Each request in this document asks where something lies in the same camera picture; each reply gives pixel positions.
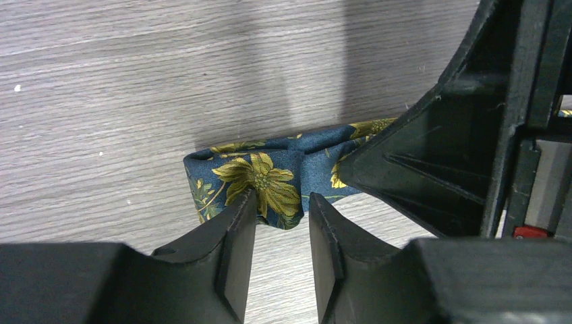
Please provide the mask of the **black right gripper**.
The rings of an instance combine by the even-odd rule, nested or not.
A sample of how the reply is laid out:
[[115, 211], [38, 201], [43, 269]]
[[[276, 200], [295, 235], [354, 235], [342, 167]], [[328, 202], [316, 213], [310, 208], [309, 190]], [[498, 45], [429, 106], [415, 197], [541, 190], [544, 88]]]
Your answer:
[[439, 237], [571, 240], [571, 2], [481, 1], [412, 108], [341, 180]]

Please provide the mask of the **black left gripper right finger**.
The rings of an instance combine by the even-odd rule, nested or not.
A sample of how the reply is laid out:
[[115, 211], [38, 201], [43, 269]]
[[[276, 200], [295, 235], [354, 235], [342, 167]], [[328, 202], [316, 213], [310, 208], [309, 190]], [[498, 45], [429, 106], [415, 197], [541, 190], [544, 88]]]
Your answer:
[[396, 248], [311, 193], [321, 323], [570, 323], [571, 245], [419, 238]]

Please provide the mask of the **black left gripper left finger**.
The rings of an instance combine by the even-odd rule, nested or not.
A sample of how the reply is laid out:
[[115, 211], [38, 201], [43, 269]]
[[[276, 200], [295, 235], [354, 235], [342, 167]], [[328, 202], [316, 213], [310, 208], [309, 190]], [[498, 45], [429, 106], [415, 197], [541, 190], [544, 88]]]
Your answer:
[[1, 245], [2, 323], [243, 323], [256, 193], [145, 255], [123, 243]]

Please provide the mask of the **blue yellow floral tie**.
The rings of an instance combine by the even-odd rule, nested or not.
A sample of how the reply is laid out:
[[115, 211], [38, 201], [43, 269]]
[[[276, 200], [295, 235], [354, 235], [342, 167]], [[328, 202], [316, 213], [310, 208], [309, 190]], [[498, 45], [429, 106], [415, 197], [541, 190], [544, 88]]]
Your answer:
[[309, 209], [311, 193], [331, 203], [359, 193], [341, 181], [340, 162], [393, 121], [373, 119], [295, 136], [214, 146], [187, 155], [183, 165], [199, 220], [212, 219], [252, 187], [259, 223], [282, 230], [294, 228]]

